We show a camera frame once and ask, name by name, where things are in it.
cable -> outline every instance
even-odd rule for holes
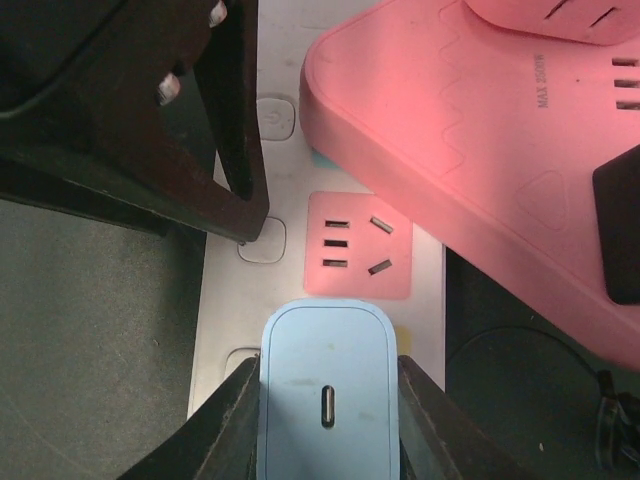
[[[460,352],[464,351],[467,349],[467,347],[469,347],[470,345],[473,345],[476,341],[491,335],[492,333],[496,333],[496,332],[500,332],[500,331],[505,331],[505,330],[523,330],[526,332],[531,332],[531,333],[536,333],[540,336],[543,336],[545,338],[548,338],[549,340],[553,340],[554,342],[556,342],[556,344],[560,345],[562,348],[564,348],[564,350],[571,355],[579,364],[582,368],[584,368],[584,370],[586,370],[586,372],[591,375],[593,378],[597,379],[598,378],[598,373],[593,369],[593,367],[591,365],[589,365],[589,362],[587,362],[584,357],[582,355],[580,355],[573,347],[571,347],[568,343],[566,343],[563,340],[560,340],[558,337],[551,335],[550,333],[547,333],[543,330],[538,330],[537,328],[533,328],[533,327],[526,327],[523,325],[505,325],[502,327],[493,327],[493,328],[489,328],[487,330],[483,330],[480,333],[477,333],[476,335],[474,335],[473,337],[471,337],[469,340],[467,340],[466,342],[464,342],[462,345],[460,345],[456,350],[454,350],[454,352],[449,355],[446,359],[446,365],[449,365],[449,363],[454,359],[454,357],[456,355],[458,355]]]

pink outlet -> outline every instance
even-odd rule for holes
[[[392,300],[411,294],[413,224],[376,195],[315,192],[308,221],[308,293]]]

